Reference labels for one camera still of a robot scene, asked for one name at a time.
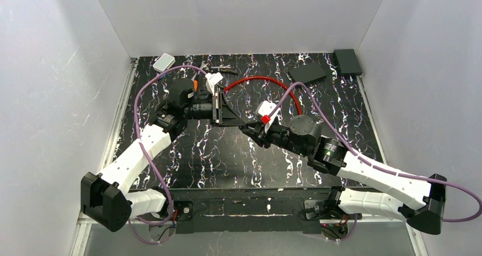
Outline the red cable lock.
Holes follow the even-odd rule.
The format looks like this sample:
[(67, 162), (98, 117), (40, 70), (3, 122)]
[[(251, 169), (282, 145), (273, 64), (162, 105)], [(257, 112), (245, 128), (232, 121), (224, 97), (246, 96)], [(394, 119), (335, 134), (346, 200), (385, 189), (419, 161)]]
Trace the red cable lock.
[[(237, 88), (237, 87), (247, 88), (248, 84), (250, 85), (256, 84), (256, 86), (259, 87), (258, 91), (260, 91), (261, 89), (268, 90), (269, 100), (274, 100), (274, 97), (282, 96), (283, 93), (279, 95), (281, 90), (286, 91), (288, 89), (288, 86), (278, 79), (275, 79), (273, 77), (268, 77), (268, 76), (255, 75), (255, 76), (244, 77), (236, 81), (233, 81), (232, 83), (227, 85), (223, 89), (223, 91), (227, 93), (231, 91), (233, 88)], [(290, 99), (292, 105), (294, 106), (293, 109), (296, 112), (296, 114), (297, 115), (303, 114), (304, 112), (303, 108), (299, 102), (299, 99), (296, 97), (296, 95), (292, 92), (289, 92), (288, 98)]]

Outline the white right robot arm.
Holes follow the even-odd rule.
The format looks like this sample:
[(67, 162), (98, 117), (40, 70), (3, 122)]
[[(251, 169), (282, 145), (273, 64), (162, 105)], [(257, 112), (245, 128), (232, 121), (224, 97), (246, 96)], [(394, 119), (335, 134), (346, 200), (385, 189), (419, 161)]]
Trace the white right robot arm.
[(446, 177), (433, 174), (418, 179), (402, 171), (353, 154), (336, 139), (322, 135), (322, 126), (307, 115), (294, 117), (289, 126), (275, 119), (271, 124), (251, 121), (240, 127), (261, 147), (276, 145), (306, 157), (308, 166), (323, 174), (351, 179), (368, 185), (376, 192), (336, 188), (330, 199), (345, 214), (372, 214), (406, 221), (427, 234), (441, 233), (446, 202)]

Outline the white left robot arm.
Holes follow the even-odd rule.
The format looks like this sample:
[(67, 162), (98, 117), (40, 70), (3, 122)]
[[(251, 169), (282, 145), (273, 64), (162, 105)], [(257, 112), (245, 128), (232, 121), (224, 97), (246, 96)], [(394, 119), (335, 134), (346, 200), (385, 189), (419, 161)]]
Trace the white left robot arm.
[(140, 137), (111, 164), (81, 179), (81, 213), (112, 232), (133, 217), (160, 212), (170, 196), (148, 189), (130, 192), (138, 175), (186, 129), (191, 119), (207, 119), (213, 126), (239, 127), (244, 121), (228, 106), (219, 73), (208, 74), (205, 89), (191, 79), (174, 80), (140, 132)]

